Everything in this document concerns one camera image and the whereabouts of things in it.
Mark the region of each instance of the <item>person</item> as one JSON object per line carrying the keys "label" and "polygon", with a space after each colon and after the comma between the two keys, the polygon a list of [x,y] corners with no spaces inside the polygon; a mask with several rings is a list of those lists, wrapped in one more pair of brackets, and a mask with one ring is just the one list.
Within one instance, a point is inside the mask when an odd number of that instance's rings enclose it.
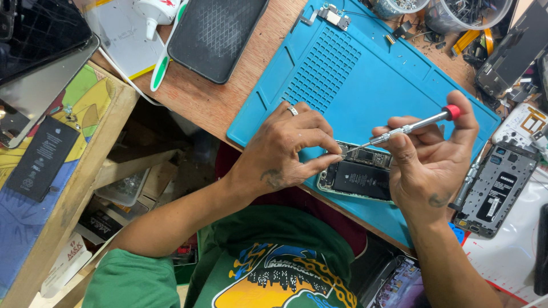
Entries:
{"label": "person", "polygon": [[[446,206],[468,170],[479,130],[462,93],[449,93],[447,103],[461,110],[448,140],[432,124],[378,145],[394,157],[391,196],[407,222],[432,307],[502,307],[447,224]],[[221,179],[125,227],[95,270],[83,307],[179,307],[167,256],[200,229],[205,240],[185,307],[361,306],[348,288],[355,238],[345,240],[294,207],[248,206],[341,161],[323,116],[304,102],[294,106],[297,115],[289,107],[283,102],[274,110]],[[415,121],[392,117],[373,135]],[[300,163],[298,152],[315,146],[327,153]]]}

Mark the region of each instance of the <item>man's left hand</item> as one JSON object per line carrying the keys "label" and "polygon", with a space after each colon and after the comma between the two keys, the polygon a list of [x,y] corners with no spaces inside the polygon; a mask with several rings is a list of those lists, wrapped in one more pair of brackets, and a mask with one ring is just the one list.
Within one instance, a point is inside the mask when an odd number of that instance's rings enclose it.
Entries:
{"label": "man's left hand", "polygon": [[[291,104],[284,101],[274,110],[227,174],[248,196],[258,197],[301,184],[342,160],[341,149],[326,119],[305,102],[294,106],[299,113],[296,116],[287,110],[289,106]],[[328,153],[299,162],[297,153],[314,146]]]}

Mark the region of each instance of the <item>blue silicone repair mat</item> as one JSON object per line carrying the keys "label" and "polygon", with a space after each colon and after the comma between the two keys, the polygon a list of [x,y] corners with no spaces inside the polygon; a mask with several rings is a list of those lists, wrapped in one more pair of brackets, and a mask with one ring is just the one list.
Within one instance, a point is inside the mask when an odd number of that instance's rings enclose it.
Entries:
{"label": "blue silicone repair mat", "polygon": [[[322,0],[310,0],[304,16],[310,18]],[[476,155],[499,124],[499,117],[470,96],[414,46],[398,39],[391,45],[383,37],[391,30],[374,18],[357,0],[332,0],[337,8],[358,14],[347,31],[317,17],[309,26],[299,21],[288,33],[278,52],[262,74],[228,129],[227,136],[245,146],[259,125],[283,100],[291,104],[307,102],[324,115],[337,140],[363,144],[371,129],[386,124],[392,116],[412,115],[425,118],[440,112],[447,94],[461,90],[474,106],[480,124],[473,148]],[[452,122],[445,125],[449,138]],[[301,161],[323,153],[319,147],[299,152]],[[316,177],[305,184],[348,210],[355,216],[412,247],[406,222],[396,206],[320,191]]]}

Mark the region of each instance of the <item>green and white tool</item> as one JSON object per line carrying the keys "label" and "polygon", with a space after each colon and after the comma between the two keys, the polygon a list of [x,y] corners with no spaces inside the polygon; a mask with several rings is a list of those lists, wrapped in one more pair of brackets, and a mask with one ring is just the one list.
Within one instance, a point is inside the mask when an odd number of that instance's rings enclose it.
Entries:
{"label": "green and white tool", "polygon": [[168,69],[169,61],[171,60],[171,58],[168,55],[169,41],[171,40],[171,36],[173,35],[173,32],[175,32],[175,29],[177,28],[177,24],[179,23],[179,20],[181,19],[181,15],[185,11],[185,8],[188,2],[189,0],[181,1],[181,6],[179,7],[177,16],[175,17],[175,20],[173,21],[173,29],[171,33],[169,34],[168,40],[165,43],[165,47],[162,50],[162,53],[160,54],[160,57],[158,58],[158,62],[156,63],[156,67],[154,68],[154,72],[152,73],[152,79],[150,80],[150,90],[153,92],[155,92],[160,86],[160,84],[162,83],[162,80],[164,79],[164,76],[165,76],[165,72]]}

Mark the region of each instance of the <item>tattoo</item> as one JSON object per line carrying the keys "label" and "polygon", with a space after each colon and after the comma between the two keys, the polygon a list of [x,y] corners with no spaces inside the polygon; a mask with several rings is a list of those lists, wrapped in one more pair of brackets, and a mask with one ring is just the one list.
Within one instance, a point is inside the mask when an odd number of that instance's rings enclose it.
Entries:
{"label": "tattoo", "polygon": [[266,177],[266,184],[274,190],[279,190],[285,185],[282,178],[282,168],[269,169],[263,172],[261,174],[261,181],[264,177]]}
{"label": "tattoo", "polygon": [[447,193],[447,197],[438,197],[437,193],[433,193],[432,196],[430,196],[430,199],[428,199],[428,204],[431,207],[434,208],[442,208],[446,206],[449,203],[449,199],[451,199],[451,193]]}

